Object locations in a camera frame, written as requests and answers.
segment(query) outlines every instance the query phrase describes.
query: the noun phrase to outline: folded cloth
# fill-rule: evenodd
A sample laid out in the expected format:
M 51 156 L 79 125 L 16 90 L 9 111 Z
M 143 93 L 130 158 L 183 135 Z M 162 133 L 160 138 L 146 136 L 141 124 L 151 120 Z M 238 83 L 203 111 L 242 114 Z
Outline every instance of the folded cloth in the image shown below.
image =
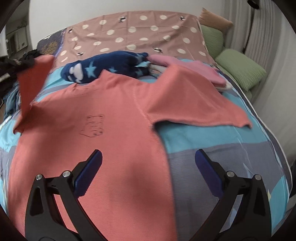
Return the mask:
M 192 62 L 183 62 L 175 57 L 171 56 L 162 56 L 162 55 L 150 55 L 148 58 L 148 61 L 150 61 L 152 64 L 162 65 L 169 67 L 171 64 L 177 64 L 184 66 L 188 69 L 191 69 L 203 77 L 207 78 L 214 86 L 220 86 L 225 87 L 226 86 L 226 80 L 219 75 L 219 73 L 212 68 L 211 66 L 207 66 L 201 61 L 192 61 Z
M 149 75 L 148 68 L 136 67 L 139 63 L 146 61 L 147 56 L 147 53 L 127 51 L 100 54 L 85 60 L 66 64 L 61 72 L 61 77 L 67 81 L 90 83 L 99 77 L 103 69 L 106 69 L 111 73 L 138 78 Z
M 150 64 L 148 66 L 149 69 L 149 75 L 158 78 L 161 74 L 163 74 L 167 67 L 161 66 L 161 65 L 156 65 L 156 64 Z
M 216 90 L 218 90 L 219 92 L 224 92 L 227 90 L 231 90 L 233 88 L 232 84 L 228 80 L 225 80 L 225 81 L 226 81 L 226 85 L 224 87 L 215 86 Z

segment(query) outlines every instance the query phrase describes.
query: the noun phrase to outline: star pattern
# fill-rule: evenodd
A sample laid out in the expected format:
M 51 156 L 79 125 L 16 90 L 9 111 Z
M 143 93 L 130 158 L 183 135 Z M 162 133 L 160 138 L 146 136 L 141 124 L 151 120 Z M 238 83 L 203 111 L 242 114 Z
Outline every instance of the star pattern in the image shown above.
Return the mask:
M 114 67 L 112 66 L 110 69 L 108 69 L 111 73 L 116 73 L 117 72 L 117 70 L 116 69 L 114 69 Z
M 140 69 L 136 71 L 136 74 L 137 74 L 137 77 L 143 76 L 143 72 Z
M 74 81 L 72 80 L 72 78 L 71 78 L 70 75 L 68 75 L 68 79 L 69 79 L 71 82 L 74 82 Z
M 141 62 L 143 62 L 143 56 L 142 55 L 140 55 L 140 54 L 137 53 L 136 58 L 138 60 L 138 64 L 141 63 Z
M 89 66 L 85 68 L 86 72 L 87 72 L 87 77 L 90 78 L 91 76 L 96 78 L 94 71 L 96 69 L 95 66 L 93 66 L 94 62 L 90 62 Z

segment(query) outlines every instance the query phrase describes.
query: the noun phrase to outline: shirt sleeve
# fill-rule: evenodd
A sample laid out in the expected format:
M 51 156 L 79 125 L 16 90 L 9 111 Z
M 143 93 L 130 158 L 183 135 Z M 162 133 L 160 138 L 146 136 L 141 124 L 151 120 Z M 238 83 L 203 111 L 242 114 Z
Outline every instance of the shirt sleeve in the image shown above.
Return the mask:
M 13 133 L 22 132 L 19 128 L 24 123 L 24 119 L 31 112 L 31 102 L 34 101 L 37 94 L 42 89 L 45 80 L 52 68 L 54 56 L 41 55 L 34 59 L 34 66 L 17 74 L 17 79 L 20 84 L 21 95 L 21 114 L 13 128 Z
M 192 70 L 171 65 L 153 84 L 134 89 L 138 108 L 154 125 L 171 121 L 195 126 L 252 127 L 247 114 Z

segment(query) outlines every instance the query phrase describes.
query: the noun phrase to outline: blue patterned bedding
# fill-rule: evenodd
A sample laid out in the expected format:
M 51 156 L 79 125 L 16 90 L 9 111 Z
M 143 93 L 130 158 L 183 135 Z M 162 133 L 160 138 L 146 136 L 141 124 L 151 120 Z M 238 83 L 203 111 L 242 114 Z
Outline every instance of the blue patterned bedding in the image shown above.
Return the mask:
M 36 101 L 72 84 L 60 77 L 61 70 L 59 68 L 49 75 Z M 189 240 L 218 201 L 195 165 L 194 155 L 200 148 L 225 170 L 232 170 L 238 176 L 252 177 L 257 173 L 262 176 L 269 197 L 272 228 L 281 221 L 286 211 L 292 188 L 286 158 L 277 140 L 257 117 L 240 88 L 231 79 L 227 79 L 234 87 L 223 95 L 245 110 L 253 123 L 252 129 L 233 126 L 198 127 L 168 121 L 156 125 L 170 164 L 179 240 Z M 140 80 L 149 83 L 155 81 L 150 76 Z M 7 204 L 7 177 L 20 137 L 19 133 L 12 133 L 17 116 L 18 113 L 13 115 L 0 129 L 0 203 L 4 209 Z M 239 204 L 240 200 L 237 199 L 224 230 L 232 224 Z

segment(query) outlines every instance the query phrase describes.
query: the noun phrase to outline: metal screw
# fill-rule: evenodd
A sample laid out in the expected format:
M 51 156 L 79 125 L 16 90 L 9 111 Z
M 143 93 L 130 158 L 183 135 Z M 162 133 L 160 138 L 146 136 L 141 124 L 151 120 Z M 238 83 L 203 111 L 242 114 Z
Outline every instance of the metal screw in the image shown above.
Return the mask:
M 234 177 L 234 172 L 232 171 L 228 171 L 226 174 L 227 174 L 227 177 Z
M 64 171 L 64 172 L 63 172 L 63 177 L 69 177 L 70 174 L 71 174 L 70 171 Z
M 260 181 L 262 179 L 262 177 L 259 174 L 256 174 L 255 175 L 255 179 L 258 180 L 258 181 Z
M 41 178 L 42 178 L 42 175 L 41 175 L 41 174 L 38 174 L 38 175 L 36 176 L 36 180 L 37 180 L 37 181 L 39 181 Z

